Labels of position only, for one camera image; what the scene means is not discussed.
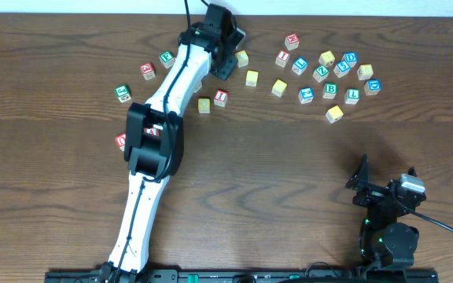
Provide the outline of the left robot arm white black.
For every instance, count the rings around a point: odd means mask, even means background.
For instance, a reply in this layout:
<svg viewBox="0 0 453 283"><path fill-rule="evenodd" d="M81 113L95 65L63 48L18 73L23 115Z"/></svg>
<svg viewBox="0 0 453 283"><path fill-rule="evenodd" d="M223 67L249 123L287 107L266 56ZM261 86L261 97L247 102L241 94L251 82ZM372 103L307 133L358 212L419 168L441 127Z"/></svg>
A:
<svg viewBox="0 0 453 283"><path fill-rule="evenodd" d="M119 236L107 266L107 281L133 282L148 263L149 239L160 197L182 161L183 114L197 85L212 74L227 79L238 59L234 51L245 33L230 10L208 4L201 22L179 35L175 63L156 93L127 110L123 158L129 192Z"/></svg>

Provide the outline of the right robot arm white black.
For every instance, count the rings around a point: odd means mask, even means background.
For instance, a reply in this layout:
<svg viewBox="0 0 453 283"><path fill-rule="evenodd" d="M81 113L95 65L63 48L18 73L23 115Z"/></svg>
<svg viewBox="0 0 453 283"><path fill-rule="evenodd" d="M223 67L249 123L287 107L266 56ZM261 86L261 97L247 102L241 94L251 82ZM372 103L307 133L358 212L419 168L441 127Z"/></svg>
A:
<svg viewBox="0 0 453 283"><path fill-rule="evenodd" d="M359 247L366 264L379 270L402 270L414 265L419 232L398 221L426 200L425 184L411 167L386 186L369 181L369 160L363 155L345 187L356 191L352 203L366 209Z"/></svg>

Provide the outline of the yellow O block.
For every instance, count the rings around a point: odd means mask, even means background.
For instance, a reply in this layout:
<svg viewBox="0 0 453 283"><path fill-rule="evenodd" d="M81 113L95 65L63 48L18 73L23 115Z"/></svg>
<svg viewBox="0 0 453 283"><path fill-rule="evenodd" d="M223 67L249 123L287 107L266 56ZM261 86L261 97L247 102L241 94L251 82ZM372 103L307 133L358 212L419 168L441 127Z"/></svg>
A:
<svg viewBox="0 0 453 283"><path fill-rule="evenodd" d="M287 88L288 84L280 79L277 79L272 86L271 93L274 94L275 96L281 97Z"/></svg>
<svg viewBox="0 0 453 283"><path fill-rule="evenodd" d="M198 112L200 114L209 114L211 112L211 101L209 98L199 98L197 104Z"/></svg>

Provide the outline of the green B block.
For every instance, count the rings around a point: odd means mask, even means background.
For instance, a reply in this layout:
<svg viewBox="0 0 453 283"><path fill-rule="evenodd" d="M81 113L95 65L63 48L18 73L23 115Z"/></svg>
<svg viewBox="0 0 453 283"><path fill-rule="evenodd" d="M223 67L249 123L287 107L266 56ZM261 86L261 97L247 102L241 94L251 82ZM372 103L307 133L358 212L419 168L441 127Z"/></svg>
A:
<svg viewBox="0 0 453 283"><path fill-rule="evenodd" d="M324 99L334 99L337 95L337 84L336 83L325 83L322 97Z"/></svg>

